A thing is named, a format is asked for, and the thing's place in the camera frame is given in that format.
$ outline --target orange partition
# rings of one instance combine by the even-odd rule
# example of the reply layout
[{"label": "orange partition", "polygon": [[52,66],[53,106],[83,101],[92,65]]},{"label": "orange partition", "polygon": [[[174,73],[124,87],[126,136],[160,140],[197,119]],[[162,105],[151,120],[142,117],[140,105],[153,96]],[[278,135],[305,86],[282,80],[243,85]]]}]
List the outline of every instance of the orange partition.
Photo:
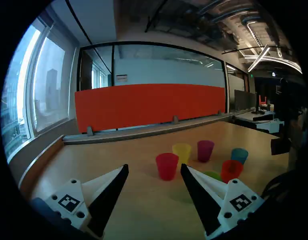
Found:
[{"label": "orange partition", "polygon": [[225,89],[192,84],[135,84],[75,92],[80,132],[170,122],[225,111]]}]

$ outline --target blue cup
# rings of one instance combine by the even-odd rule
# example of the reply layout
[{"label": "blue cup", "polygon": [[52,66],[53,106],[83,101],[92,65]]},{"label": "blue cup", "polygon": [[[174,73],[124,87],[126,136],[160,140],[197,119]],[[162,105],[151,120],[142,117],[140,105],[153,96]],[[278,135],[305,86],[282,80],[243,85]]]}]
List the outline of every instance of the blue cup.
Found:
[{"label": "blue cup", "polygon": [[239,161],[244,164],[248,156],[248,151],[243,148],[235,148],[232,150],[231,160]]}]

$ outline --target plastic cup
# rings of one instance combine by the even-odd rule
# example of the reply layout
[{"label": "plastic cup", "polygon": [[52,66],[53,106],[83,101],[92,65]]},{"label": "plastic cup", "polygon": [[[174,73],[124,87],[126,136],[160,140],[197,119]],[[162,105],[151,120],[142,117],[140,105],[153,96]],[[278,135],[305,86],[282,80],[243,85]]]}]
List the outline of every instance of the plastic cup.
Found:
[{"label": "plastic cup", "polygon": [[232,150],[231,160],[239,161],[244,164],[248,156],[248,151],[243,148],[235,148]]},{"label": "plastic cup", "polygon": [[205,175],[211,177],[211,178],[214,178],[216,180],[219,180],[219,181],[223,181],[221,179],[221,176],[219,175],[219,173],[216,173],[216,172],[212,172],[212,171],[207,171],[207,172],[204,172]]},{"label": "plastic cup", "polygon": [[221,168],[221,178],[224,183],[228,183],[234,178],[238,178],[243,171],[243,164],[236,160],[227,160]]},{"label": "plastic cup", "polygon": [[159,176],[165,181],[173,180],[176,173],[178,156],[173,153],[162,153],[156,157]]},{"label": "plastic cup", "polygon": [[215,143],[202,140],[197,143],[197,159],[199,162],[207,162],[211,157]]},{"label": "plastic cup", "polygon": [[188,163],[189,156],[191,155],[191,145],[187,143],[176,143],[172,147],[173,153],[176,154],[179,159],[179,163]]}]

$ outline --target yellow cup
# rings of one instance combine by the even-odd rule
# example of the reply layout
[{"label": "yellow cup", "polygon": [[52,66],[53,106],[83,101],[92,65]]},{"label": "yellow cup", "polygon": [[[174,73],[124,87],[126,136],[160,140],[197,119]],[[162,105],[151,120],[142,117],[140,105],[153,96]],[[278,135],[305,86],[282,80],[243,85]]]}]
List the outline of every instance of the yellow cup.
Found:
[{"label": "yellow cup", "polygon": [[182,163],[187,164],[189,156],[191,155],[191,145],[187,143],[176,143],[173,145],[173,153],[178,156],[178,165]]}]

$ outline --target green cup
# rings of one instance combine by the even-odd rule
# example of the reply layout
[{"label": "green cup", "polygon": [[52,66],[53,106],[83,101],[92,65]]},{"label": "green cup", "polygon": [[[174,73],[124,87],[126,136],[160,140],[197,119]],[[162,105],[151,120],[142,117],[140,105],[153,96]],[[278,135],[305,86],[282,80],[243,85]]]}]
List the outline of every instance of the green cup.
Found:
[{"label": "green cup", "polygon": [[214,179],[216,179],[216,180],[219,180],[219,181],[223,181],[222,179],[221,179],[221,176],[218,174],[218,173],[216,173],[216,172],[213,172],[213,171],[207,171],[207,172],[203,172],[205,175],[207,175],[207,176],[209,176],[209,177],[211,177],[211,178],[214,178]]}]

